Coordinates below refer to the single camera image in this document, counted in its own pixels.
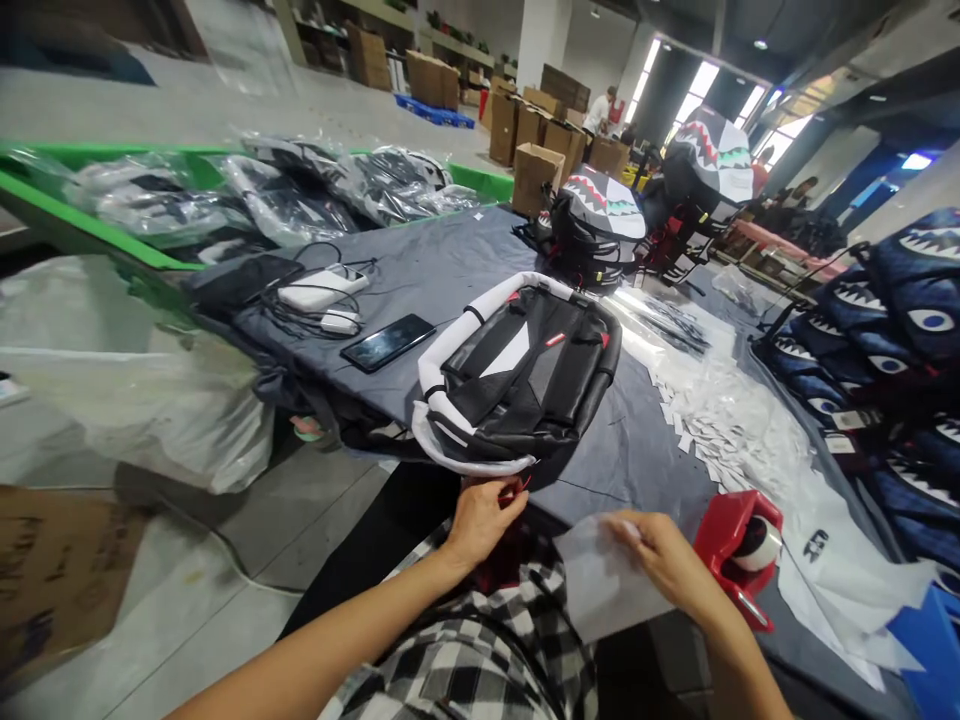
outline floor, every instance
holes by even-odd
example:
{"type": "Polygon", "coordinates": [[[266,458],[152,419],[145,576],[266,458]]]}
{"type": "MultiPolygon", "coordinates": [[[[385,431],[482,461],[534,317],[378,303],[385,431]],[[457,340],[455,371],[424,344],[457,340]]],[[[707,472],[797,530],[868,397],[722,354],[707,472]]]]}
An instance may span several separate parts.
{"type": "MultiPolygon", "coordinates": [[[[388,93],[291,66],[275,25],[245,3],[189,4],[219,65],[131,48],[156,88],[0,68],[5,140],[225,145],[248,130],[322,132],[348,148],[398,143],[497,169],[484,159],[489,136],[479,124],[436,127],[388,93]]],[[[257,581],[299,589],[389,470],[294,445],[247,492],[213,497],[96,455],[78,425],[35,397],[0,408],[0,437],[4,482],[160,490],[219,528],[257,581]]],[[[69,708],[74,720],[160,718],[268,647],[295,603],[245,582],[209,533],[162,513],[148,527],[110,635],[6,698],[0,716],[39,720],[69,708]]]]}

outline human hand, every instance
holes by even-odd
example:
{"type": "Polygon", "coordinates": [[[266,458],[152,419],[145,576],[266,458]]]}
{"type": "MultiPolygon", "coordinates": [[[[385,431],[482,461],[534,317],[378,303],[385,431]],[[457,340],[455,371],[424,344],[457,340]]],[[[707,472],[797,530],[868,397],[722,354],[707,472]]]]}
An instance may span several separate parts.
{"type": "Polygon", "coordinates": [[[476,480],[460,493],[453,527],[441,552],[464,577],[487,559],[503,533],[527,506],[530,493],[520,492],[521,485],[516,476],[485,482],[476,480]],[[513,500],[501,508],[501,496],[510,493],[514,495],[513,500]]]}
{"type": "Polygon", "coordinates": [[[634,553],[657,590],[704,630],[740,617],[669,515],[621,510],[605,522],[634,553]]]}

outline tape dispenser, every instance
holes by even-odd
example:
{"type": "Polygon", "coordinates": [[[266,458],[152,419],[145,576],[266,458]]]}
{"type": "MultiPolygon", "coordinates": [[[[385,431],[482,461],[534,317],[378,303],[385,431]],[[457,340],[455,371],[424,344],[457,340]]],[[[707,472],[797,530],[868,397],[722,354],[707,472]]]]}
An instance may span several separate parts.
{"type": "Polygon", "coordinates": [[[773,632],[773,622],[756,595],[776,572],[783,545],[783,515],[756,490],[717,495],[710,501],[694,550],[757,632],[773,632]]]}

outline grey table cover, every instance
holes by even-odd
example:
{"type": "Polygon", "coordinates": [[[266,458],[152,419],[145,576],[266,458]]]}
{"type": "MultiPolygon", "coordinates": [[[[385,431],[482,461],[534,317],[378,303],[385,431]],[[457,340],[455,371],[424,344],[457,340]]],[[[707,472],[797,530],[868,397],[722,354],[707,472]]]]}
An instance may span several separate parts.
{"type": "MultiPolygon", "coordinates": [[[[338,240],[345,262],[377,258],[370,272],[370,287],[357,296],[366,329],[374,332],[409,313],[442,329],[485,290],[519,271],[535,268],[535,253],[511,233],[519,222],[502,208],[487,207],[338,240]]],[[[297,252],[286,249],[273,254],[292,257],[297,252]]],[[[323,245],[310,246],[300,253],[299,260],[308,268],[322,268],[335,260],[335,254],[323,245]]],[[[185,282],[186,289],[189,292],[219,277],[239,262],[242,259],[192,276],[185,282]]],[[[701,288],[705,297],[689,290],[685,294],[737,329],[735,353],[741,369],[780,395],[817,445],[818,458],[826,459],[818,460],[818,469],[847,499],[854,521],[888,555],[895,552],[887,542],[889,534],[878,532],[876,518],[830,460],[813,419],[750,352],[748,337],[759,335],[756,320],[715,291],[711,279],[710,270],[697,269],[689,282],[701,288]]],[[[232,328],[209,318],[201,321],[257,359],[262,374],[259,394],[266,401],[282,406],[289,369],[298,367],[302,373],[307,368],[385,415],[405,424],[411,420],[413,400],[420,396],[417,359],[428,343],[366,375],[339,355],[353,340],[296,340],[277,329],[257,308],[244,310],[232,328]]],[[[323,416],[327,408],[320,394],[300,389],[323,416]]],[[[716,486],[705,465],[677,447],[674,429],[664,422],[660,402],[646,368],[624,352],[612,386],[559,480],[534,492],[532,502],[567,525],[624,507],[665,512],[678,518],[692,539],[716,486]]],[[[795,678],[812,680],[832,702],[856,714],[889,720],[916,717],[900,678],[885,673],[886,693],[873,690],[796,621],[776,582],[758,599],[777,628],[772,634],[758,635],[775,665],[795,678]]]]}

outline smartphone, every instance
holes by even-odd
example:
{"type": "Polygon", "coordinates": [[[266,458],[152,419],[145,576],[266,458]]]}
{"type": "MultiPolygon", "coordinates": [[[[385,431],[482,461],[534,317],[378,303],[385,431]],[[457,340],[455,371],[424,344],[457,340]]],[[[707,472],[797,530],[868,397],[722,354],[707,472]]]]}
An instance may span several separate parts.
{"type": "Polygon", "coordinates": [[[348,345],[340,351],[340,355],[365,373],[375,373],[436,331],[437,328],[422,317],[407,315],[373,335],[348,345]]]}

